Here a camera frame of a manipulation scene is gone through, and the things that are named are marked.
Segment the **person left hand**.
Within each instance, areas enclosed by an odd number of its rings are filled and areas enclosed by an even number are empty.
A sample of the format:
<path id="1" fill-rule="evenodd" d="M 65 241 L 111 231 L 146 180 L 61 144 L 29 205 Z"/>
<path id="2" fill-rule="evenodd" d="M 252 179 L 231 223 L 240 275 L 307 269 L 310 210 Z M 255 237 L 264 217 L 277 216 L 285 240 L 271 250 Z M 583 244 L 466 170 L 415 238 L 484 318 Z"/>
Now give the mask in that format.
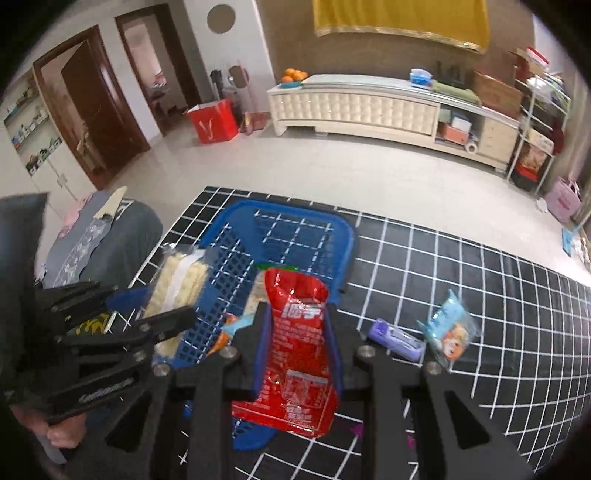
<path id="1" fill-rule="evenodd" d="M 57 448 L 74 449 L 86 434 L 87 415 L 85 413 L 49 425 L 43 414 L 36 410 L 20 405 L 11 405 L 10 409 L 22 426 L 35 435 L 47 439 Z"/>

